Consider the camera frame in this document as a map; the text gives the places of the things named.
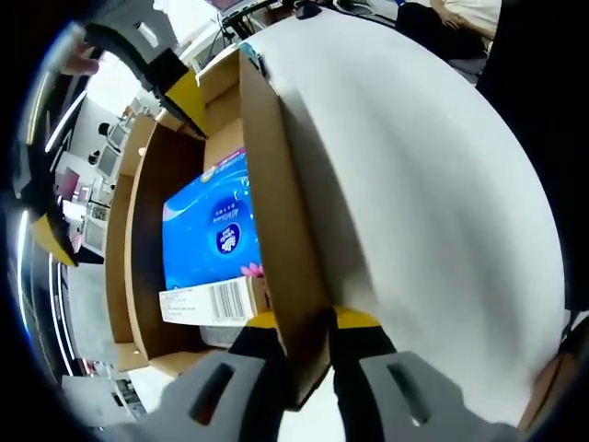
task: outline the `box flap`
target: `box flap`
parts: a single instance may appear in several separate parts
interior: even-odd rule
[[[157,125],[133,182],[125,232],[124,280],[133,340],[148,359],[201,345],[195,327],[162,321],[159,292],[164,202],[202,173],[203,142]]]
[[[206,140],[203,169],[209,169],[243,145],[243,122],[238,118]]]
[[[174,132],[178,132],[184,125],[184,122],[180,121],[174,115],[169,113],[167,109],[163,109],[157,114],[156,121],[158,124],[161,124],[162,126],[167,127],[169,130]]]
[[[211,103],[233,85],[239,83],[239,50],[229,52],[226,57],[215,60],[199,74],[202,98]]]
[[[121,168],[119,169],[120,175],[126,175],[128,177],[135,175],[135,171],[141,160],[139,148],[147,145],[155,127],[156,121],[153,118],[147,115],[137,115],[133,128],[127,137],[127,142],[125,143]]]
[[[127,213],[129,212],[132,189],[133,178],[120,175],[112,197],[107,228],[104,271],[110,328],[115,343],[130,343],[133,341],[131,323],[127,313],[123,259],[125,227],[127,225]]]
[[[117,352],[116,368],[118,371],[129,371],[148,365],[147,359],[139,352],[134,343],[117,343],[115,351]]]
[[[249,300],[254,307],[254,314],[257,315],[263,311],[271,309],[270,298],[266,294],[266,283],[264,278],[249,278],[251,289],[249,290]]]
[[[560,395],[571,385],[578,369],[578,362],[572,355],[556,355],[538,375],[530,401],[517,427],[526,432],[538,427]]]
[[[283,129],[280,101],[241,55],[243,132],[264,275],[285,352],[310,392],[329,365],[328,292]]]
[[[234,85],[215,101],[209,103],[205,109],[205,131],[211,137],[224,129],[229,123],[241,115],[241,96],[239,84]]]

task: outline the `monitor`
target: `monitor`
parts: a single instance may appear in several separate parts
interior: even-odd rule
[[[104,256],[105,226],[105,222],[87,216],[82,230],[82,245],[100,256]]]
[[[130,131],[133,128],[133,125],[135,124],[136,118],[137,116],[134,113],[131,113],[127,116],[126,120],[121,122],[121,124],[124,125],[124,128],[126,130]]]
[[[70,168],[65,168],[65,173],[55,173],[57,194],[61,195],[65,201],[72,201],[79,179],[80,175]]]
[[[139,99],[133,99],[133,101],[129,105],[129,108],[131,108],[131,111],[133,111],[133,113],[138,114],[143,112],[144,105],[141,104],[141,101],[139,101]]]
[[[112,128],[109,134],[109,143],[122,150],[121,145],[127,136],[127,131],[120,125],[117,124]]]
[[[112,145],[105,145],[100,154],[100,159],[96,169],[105,180],[114,182],[117,179],[118,166],[121,160],[121,154],[117,152]]]
[[[247,6],[256,3],[251,0],[206,0],[206,2],[217,9],[222,15],[228,15],[230,12],[235,11],[235,6],[237,5]]]

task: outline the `cable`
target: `cable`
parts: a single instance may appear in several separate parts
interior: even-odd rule
[[[251,20],[249,19],[249,15],[245,16],[245,18],[248,19],[249,31],[251,32],[251,35],[254,35],[256,31],[254,30],[254,25],[251,23]]]
[[[375,14],[374,17],[379,17],[381,19],[384,19],[388,23],[383,23],[382,21],[379,21],[379,20],[376,20],[374,18],[371,18],[371,16],[361,16],[359,14],[354,14],[352,12],[344,11],[343,9],[338,8],[336,6],[327,6],[327,5],[318,5],[318,6],[319,7],[323,7],[325,9],[330,9],[330,10],[335,11],[335,12],[339,12],[340,14],[343,14],[344,16],[356,17],[356,18],[360,18],[362,20],[372,21],[373,23],[376,23],[378,25],[382,25],[382,26],[385,26],[385,27],[391,28],[391,29],[394,29],[395,28],[395,25],[397,24],[397,21],[396,20],[393,20],[392,18],[388,18],[388,17],[382,16],[380,14]]]
[[[225,29],[223,28],[223,24],[221,23],[221,14],[219,14],[217,12],[217,23],[219,24],[219,29],[221,30],[221,33],[223,34],[223,49],[225,49],[227,47],[227,37],[225,35]]]
[[[217,38],[219,37],[219,33],[221,32],[221,30],[222,29],[219,28],[219,30],[217,31],[217,33],[214,34],[213,42],[211,43],[211,49],[209,50],[209,55],[206,57],[206,64],[203,66],[203,68],[206,67],[206,65],[213,60],[212,55],[213,55],[214,43],[217,41]]]
[[[571,310],[571,316],[569,317],[569,322],[564,327],[564,330],[562,330],[561,339],[566,338],[569,335],[569,333],[572,331],[572,326],[574,325],[574,322],[579,317],[579,313],[580,313],[579,310]]]

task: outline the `white label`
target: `white label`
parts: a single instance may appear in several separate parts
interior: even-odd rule
[[[253,318],[246,276],[160,292],[164,322],[188,325],[243,326]]]

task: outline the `barcode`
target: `barcode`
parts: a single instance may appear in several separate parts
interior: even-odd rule
[[[246,317],[237,281],[211,285],[209,290],[216,320],[243,320]]]

